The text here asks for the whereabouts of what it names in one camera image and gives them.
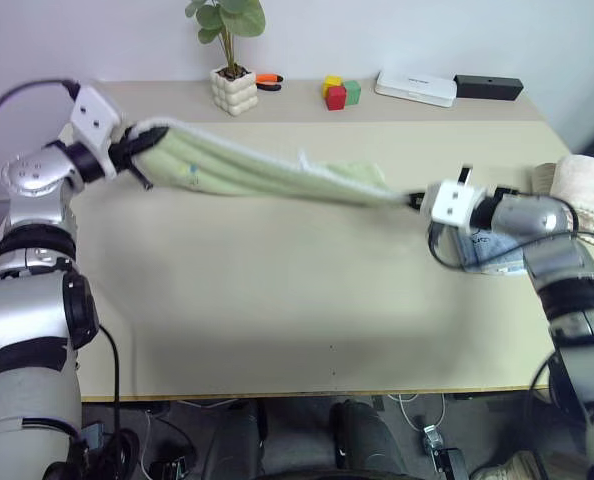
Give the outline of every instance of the green block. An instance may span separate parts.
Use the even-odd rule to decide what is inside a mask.
[[[361,93],[361,87],[359,82],[350,80],[343,83],[346,89],[346,105],[357,105],[359,103],[359,94]]]

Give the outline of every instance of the potted plant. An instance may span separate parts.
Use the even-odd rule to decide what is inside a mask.
[[[235,37],[256,37],[266,28],[266,17],[259,0],[193,0],[186,16],[195,17],[201,27],[199,42],[219,39],[226,66],[210,72],[213,99],[230,113],[239,115],[257,105],[255,74],[235,60]]]

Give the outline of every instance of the light green towel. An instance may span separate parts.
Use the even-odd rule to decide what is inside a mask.
[[[219,195],[279,195],[359,205],[403,205],[373,164],[315,165],[274,159],[172,119],[138,124],[137,134],[169,127],[166,136],[139,156],[138,168],[155,185]]]

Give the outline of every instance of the green leaf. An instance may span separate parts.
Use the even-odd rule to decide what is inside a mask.
[[[229,13],[243,12],[247,3],[247,0],[219,0],[221,7]]]
[[[219,13],[228,31],[240,37],[256,37],[266,28],[266,17],[259,0],[246,0],[244,10],[238,14],[230,13],[225,8]]]
[[[204,5],[197,10],[197,21],[206,30],[218,30],[224,26],[219,16],[220,10],[219,5]]]
[[[217,28],[215,30],[208,30],[206,28],[202,28],[197,32],[197,38],[199,38],[199,43],[203,43],[206,45],[207,43],[212,42],[217,35],[221,32],[221,28]]]
[[[186,16],[188,18],[192,18],[193,15],[195,15],[197,9],[201,7],[204,3],[206,3],[206,0],[193,0],[192,2],[190,2],[185,10]]]

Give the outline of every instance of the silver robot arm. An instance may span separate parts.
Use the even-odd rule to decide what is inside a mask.
[[[131,169],[132,154],[165,134],[112,144],[120,115],[92,87],[79,90],[70,123],[73,144],[56,141],[2,170],[10,212],[0,242],[1,480],[79,478],[76,351],[99,321],[75,263],[69,204],[86,183]]]
[[[428,189],[421,211],[442,225],[505,233],[521,243],[549,237],[526,246],[524,262],[549,322],[555,363],[585,417],[594,466],[594,260],[567,233],[566,206],[549,197],[488,197],[465,181],[445,181]]]

